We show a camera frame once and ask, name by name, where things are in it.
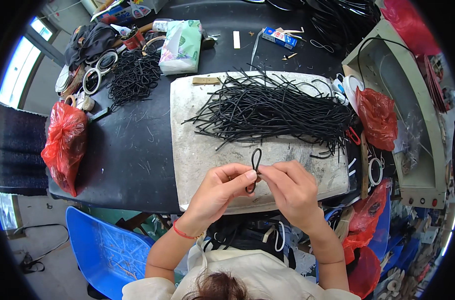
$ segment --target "pile of black cords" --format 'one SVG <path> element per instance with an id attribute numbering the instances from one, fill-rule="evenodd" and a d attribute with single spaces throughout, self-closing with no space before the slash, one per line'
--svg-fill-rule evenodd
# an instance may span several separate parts
<path id="1" fill-rule="evenodd" d="M 313 0 L 305 9 L 325 42 L 349 54 L 380 20 L 373 0 Z"/>
<path id="2" fill-rule="evenodd" d="M 141 50 L 124 51 L 111 69 L 114 79 L 107 84 L 111 110 L 130 101 L 148 100 L 161 77 L 158 53 L 142 55 Z"/>
<path id="3" fill-rule="evenodd" d="M 226 142 L 261 142 L 268 137 L 292 135 L 310 144 L 326 144 L 328 151 L 311 155 L 326 159 L 335 153 L 336 147 L 345 146 L 345 131 L 349 128 L 353 111 L 333 102 L 331 94 L 324 95 L 309 82 L 293 83 L 284 76 L 267 76 L 254 67 L 259 75 L 243 77 L 227 75 L 222 87 L 211 94 L 209 100 L 192 117 L 183 122 L 200 123 L 195 131 L 224 139 Z M 318 91 L 311 96 L 299 90 L 308 85 Z"/>

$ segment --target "black table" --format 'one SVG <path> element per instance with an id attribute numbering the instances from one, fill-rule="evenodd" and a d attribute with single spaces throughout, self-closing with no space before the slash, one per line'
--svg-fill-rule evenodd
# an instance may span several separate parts
<path id="1" fill-rule="evenodd" d="M 334 78 L 341 73 L 341 59 L 310 39 L 321 41 L 314 27 L 301 11 L 281 11 L 268 4 L 241 0 L 171 1 L 158 15 L 139 19 L 139 26 L 154 18 L 200 20 L 210 35 L 221 34 L 214 49 L 200 53 L 198 74 L 248 70 L 257 33 L 263 27 L 299 30 L 308 42 L 298 41 L 292 50 L 298 54 L 285 61 L 290 50 L 260 38 L 254 65 L 266 65 L 269 71 L 286 71 Z M 233 47 L 233 31 L 239 31 L 241 49 Z M 129 103 L 116 112 L 92 123 L 88 128 L 87 151 L 76 178 L 77 197 L 62 191 L 50 178 L 53 197 L 82 202 L 95 207 L 178 214 L 176 180 L 172 156 L 170 125 L 170 83 L 178 77 L 162 76 L 149 101 Z M 93 99 L 93 113 L 111 105 L 103 78 L 102 87 Z"/>

